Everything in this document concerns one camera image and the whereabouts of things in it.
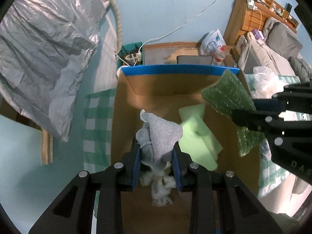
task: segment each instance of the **silver fabric sheet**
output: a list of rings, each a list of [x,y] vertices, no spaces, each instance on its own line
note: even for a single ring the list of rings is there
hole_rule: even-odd
[[[1,95],[63,141],[108,3],[15,0],[0,24]]]

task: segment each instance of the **wooden bed frame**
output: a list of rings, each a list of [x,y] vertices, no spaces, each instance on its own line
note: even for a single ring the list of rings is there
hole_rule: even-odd
[[[232,55],[234,60],[237,62],[240,55],[235,48],[235,44],[241,35],[246,34],[246,32],[252,31],[253,29],[258,29],[260,25],[260,30],[263,29],[265,21],[269,17],[274,17],[282,23],[286,24],[294,33],[297,33],[296,28],[298,22],[295,23],[290,21],[288,18],[289,12],[285,10],[283,16],[280,17],[275,12],[272,12],[269,8],[272,3],[275,3],[277,9],[284,10],[284,8],[279,5],[274,0],[265,0],[264,5],[255,2],[255,6],[258,7],[257,10],[251,10],[247,7],[247,0],[236,0],[229,23],[227,24],[227,29],[224,33],[225,43],[229,46],[233,46]]]

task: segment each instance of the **gray pillow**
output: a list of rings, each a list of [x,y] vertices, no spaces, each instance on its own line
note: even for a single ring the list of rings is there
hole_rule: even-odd
[[[289,32],[281,22],[274,23],[266,44],[287,60],[290,57],[297,57],[303,48],[302,44],[295,38],[294,33]]]
[[[302,83],[312,81],[312,69],[303,59],[291,57],[289,63]]]

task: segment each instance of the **green checkered tablecloth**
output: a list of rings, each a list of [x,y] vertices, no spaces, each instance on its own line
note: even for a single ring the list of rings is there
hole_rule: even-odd
[[[245,75],[247,85],[250,91],[254,91],[253,86],[255,82],[255,77],[253,74]],[[281,81],[287,84],[300,83],[300,80],[297,76],[278,76]],[[303,114],[297,113],[297,119],[303,120]],[[261,151],[263,151],[265,143],[260,145]],[[260,156],[260,176],[259,176],[259,191],[258,198],[262,198],[270,193],[274,188],[278,187],[288,176],[290,172],[281,168],[279,165],[273,163],[271,160],[268,160],[266,156],[261,154]]]
[[[116,88],[85,98],[82,129],[84,169],[101,172],[110,165],[110,141]]]

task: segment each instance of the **small cardboard box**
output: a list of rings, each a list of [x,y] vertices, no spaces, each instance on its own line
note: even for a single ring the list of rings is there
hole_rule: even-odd
[[[201,90],[216,83],[227,67],[208,65],[148,65],[123,68],[115,97],[111,163],[130,151],[136,132],[142,127],[142,109],[180,123],[178,109],[204,103]],[[229,68],[247,89],[239,68]],[[223,147],[218,172],[233,171],[256,195],[260,173],[259,150],[240,157],[235,124],[206,105],[204,122]],[[132,193],[123,192],[122,217],[128,234],[184,234],[189,232],[191,194],[172,190],[173,205],[152,206],[151,188],[140,184]]]

